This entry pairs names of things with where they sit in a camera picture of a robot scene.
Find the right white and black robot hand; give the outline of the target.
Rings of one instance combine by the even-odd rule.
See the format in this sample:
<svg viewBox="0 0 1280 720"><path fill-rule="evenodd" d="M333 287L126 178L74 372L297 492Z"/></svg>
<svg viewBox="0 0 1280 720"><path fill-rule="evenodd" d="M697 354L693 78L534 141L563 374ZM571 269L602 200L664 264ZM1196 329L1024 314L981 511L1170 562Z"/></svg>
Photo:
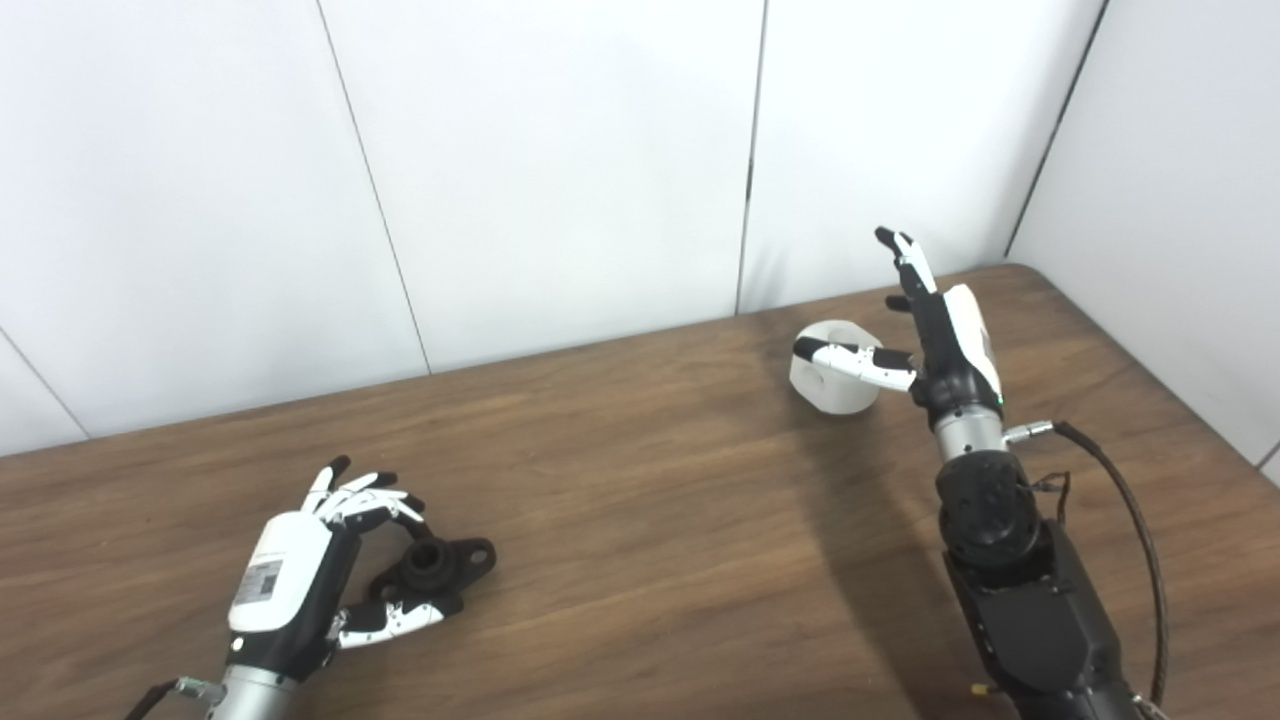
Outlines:
<svg viewBox="0 0 1280 720"><path fill-rule="evenodd" d="M904 392L927 411L929 421L970 406L1001 418L1004 389L975 295L966 284L940 290L924 250L910 234L881 225L874 236L892 252L900 283L899 293L886 296L884 306L911 318L918 348L904 351L803 333L794 341L794 359L828 375Z"/></svg>

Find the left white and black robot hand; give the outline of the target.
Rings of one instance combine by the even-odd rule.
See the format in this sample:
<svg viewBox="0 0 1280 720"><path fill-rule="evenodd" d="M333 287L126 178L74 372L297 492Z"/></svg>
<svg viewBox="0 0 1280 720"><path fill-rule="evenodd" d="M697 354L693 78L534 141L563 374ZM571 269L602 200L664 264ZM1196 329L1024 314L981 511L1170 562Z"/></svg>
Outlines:
<svg viewBox="0 0 1280 720"><path fill-rule="evenodd" d="M349 465L344 455L332 460L300 509L264 527L228 614L228 665L303 683L340 650L420 632L462 609L457 594L407 589L389 597L372 589L362 603L342 603L365 533L393 521L413 541L429 537L424 502L396 489L393 471L339 484Z"/></svg>

